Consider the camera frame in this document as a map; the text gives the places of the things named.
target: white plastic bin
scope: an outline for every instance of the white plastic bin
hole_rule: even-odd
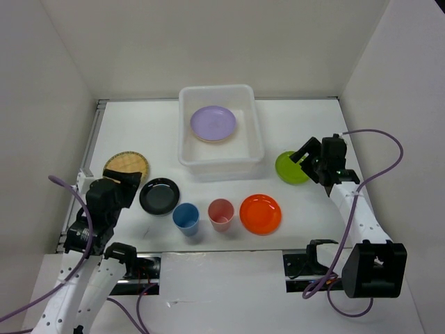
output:
[[[198,139],[192,115],[204,106],[223,106],[236,117],[236,130],[220,143]],[[253,89],[247,85],[187,87],[179,93],[179,162],[202,180],[249,177],[264,158]]]

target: green plate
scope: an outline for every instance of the green plate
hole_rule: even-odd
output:
[[[286,183],[299,184],[306,182],[309,179],[309,176],[307,176],[300,167],[300,162],[304,158],[302,158],[298,162],[298,164],[295,164],[292,160],[289,159],[289,157],[293,153],[295,152],[288,151],[280,154],[275,161],[275,170],[277,171],[277,174],[281,178],[281,180],[285,181]]]

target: pink cup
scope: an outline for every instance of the pink cup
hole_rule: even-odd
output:
[[[234,206],[228,200],[219,198],[209,205],[209,218],[211,224],[218,232],[225,232],[229,229],[234,217]]]

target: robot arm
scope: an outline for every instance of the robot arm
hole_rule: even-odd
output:
[[[63,282],[84,253],[88,252],[86,260],[72,279],[49,299],[32,333],[72,334],[74,328],[79,328],[74,333],[88,333],[95,315],[115,283],[136,261],[134,247],[113,244],[108,248],[95,279],[88,284],[104,254],[106,244],[113,236],[122,208],[130,207],[133,202],[141,173],[105,170],[104,177],[106,178],[92,182],[86,192],[86,204],[92,218],[92,235],[90,236],[84,212],[80,209],[76,221],[67,231],[65,254],[56,285]],[[92,238],[92,246],[86,249],[89,238]]]
[[[356,194],[359,179],[355,171],[346,169],[346,143],[338,134],[312,137],[290,156],[294,163],[315,182],[325,187],[326,194],[338,207],[347,224],[354,197],[357,205],[349,237],[354,248],[343,249],[334,272],[341,276],[345,293],[350,298],[395,298],[401,292],[407,252],[403,244],[395,244],[384,232],[362,194]],[[312,242],[319,264],[330,267],[338,244]]]

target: plastic cup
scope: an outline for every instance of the plastic cup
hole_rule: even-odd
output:
[[[209,218],[211,224],[218,232],[225,232],[229,229],[234,217],[234,206],[228,200],[219,198],[209,205]]]
[[[200,212],[197,207],[191,203],[182,203],[173,211],[173,221],[175,225],[187,237],[196,234],[199,220]]]

